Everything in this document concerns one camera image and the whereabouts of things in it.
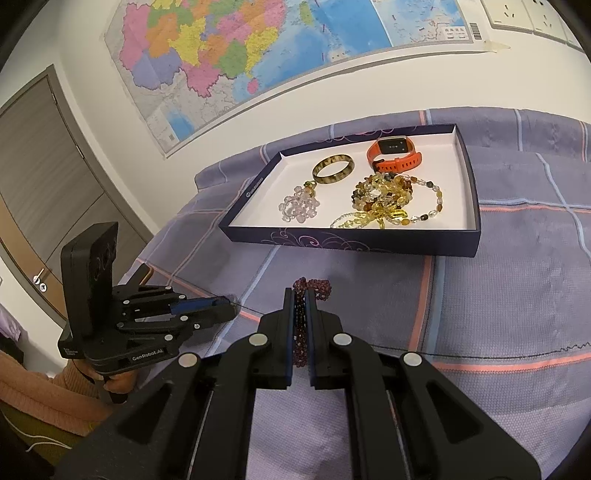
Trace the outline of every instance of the door hinge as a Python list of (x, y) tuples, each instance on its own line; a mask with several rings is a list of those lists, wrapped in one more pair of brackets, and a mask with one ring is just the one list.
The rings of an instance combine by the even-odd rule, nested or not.
[(76, 149), (78, 150), (78, 153), (80, 154), (80, 156), (82, 158), (84, 158), (84, 154), (82, 153), (82, 150), (80, 149), (80, 147), (77, 144), (74, 144), (74, 145), (76, 145)]

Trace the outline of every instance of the bed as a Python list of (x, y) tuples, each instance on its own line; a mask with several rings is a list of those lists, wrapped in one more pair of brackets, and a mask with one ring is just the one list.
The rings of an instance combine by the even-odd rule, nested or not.
[[(458, 124), (475, 172), (482, 237), (475, 258), (240, 244), (218, 222), (278, 151), (420, 124)], [(140, 263), (151, 284), (190, 297), (236, 296), (238, 317), (182, 347), (223, 352), (282, 308), (300, 277), (328, 279), (320, 307), (377, 351), (419, 351), (538, 461), (543, 478), (591, 419), (591, 126), (547, 113), (449, 108), (329, 125), (226, 158), (195, 177), (198, 193)], [(162, 362), (142, 373), (148, 381)], [(350, 478), (345, 399), (315, 391), (305, 368), (288, 392), (256, 397), (247, 478)]]

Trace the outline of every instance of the human hand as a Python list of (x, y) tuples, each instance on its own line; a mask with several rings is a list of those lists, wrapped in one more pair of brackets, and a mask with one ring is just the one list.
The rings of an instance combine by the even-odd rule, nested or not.
[[(98, 373), (92, 366), (86, 361), (81, 359), (73, 360), (76, 368), (85, 374), (87, 377), (91, 377), (93, 380), (104, 380), (104, 377)], [(138, 371), (131, 370), (129, 372), (123, 372), (122, 374), (116, 374), (105, 382), (103, 388), (106, 391), (113, 393), (126, 394), (134, 389), (135, 382), (138, 378)]]

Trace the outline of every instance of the gray wooden door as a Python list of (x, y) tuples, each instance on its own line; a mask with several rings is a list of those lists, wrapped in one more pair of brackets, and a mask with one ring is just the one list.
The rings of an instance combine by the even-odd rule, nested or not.
[(0, 241), (14, 263), (64, 318), (60, 254), (66, 243), (93, 223), (119, 222), (114, 283), (146, 245), (85, 162), (48, 77), (0, 115), (0, 218)]

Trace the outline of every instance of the door frame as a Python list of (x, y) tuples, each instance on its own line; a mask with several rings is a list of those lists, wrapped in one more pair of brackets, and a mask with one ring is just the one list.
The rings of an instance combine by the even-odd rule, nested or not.
[[(115, 187), (107, 173), (104, 171), (100, 162), (95, 157), (94, 152), (90, 148), (85, 136), (83, 135), (82, 131), (80, 130), (80, 127), (78, 126), (78, 123), (76, 122), (76, 118), (74, 117), (72, 110), (70, 110), (66, 96), (64, 95), (64, 92), (61, 89), (60, 81), (53, 64), (49, 65), (48, 68), (46, 68), (43, 72), (41, 72), (35, 78), (31, 79), (29, 82), (27, 82), (27, 84), (24, 85), (13, 96), (11, 96), (10, 99), (8, 99), (6, 103), (4, 103), (4, 105), (0, 106), (0, 116), (2, 116), (4, 112), (8, 108), (10, 108), (12, 104), (16, 100), (18, 100), (26, 91), (28, 91), (29, 88), (31, 88), (33, 85), (43, 80), (44, 78), (46, 78), (49, 83), (51, 92), (53, 94), (57, 109), (60, 112), (62, 120), (64, 121), (64, 124), (73, 142), (78, 147), (81, 160), (83, 160), (86, 163), (90, 172), (94, 175), (96, 181), (100, 184), (102, 189), (105, 191), (107, 197), (110, 198), (110, 200), (119, 210), (121, 215), (129, 222), (129, 224), (136, 231), (139, 237), (146, 243), (148, 243), (153, 237), (152, 232), (144, 225), (142, 220), (125, 201), (123, 195), (120, 194), (117, 187)], [(37, 303), (41, 307), (41, 309), (45, 313), (47, 313), (47, 315), (59, 326), (61, 326), (62, 328), (65, 327), (65, 318), (62, 315), (60, 315), (56, 310), (54, 310), (54, 308), (43, 298), (41, 293), (33, 286), (33, 284), (27, 278), (27, 276), (20, 270), (15, 261), (12, 259), (10, 253), (4, 247), (1, 239), (0, 258), (2, 258), (2, 260), (6, 264), (12, 275), (14, 275), (21, 287), (25, 289), (25, 291), (35, 301), (35, 303)]]

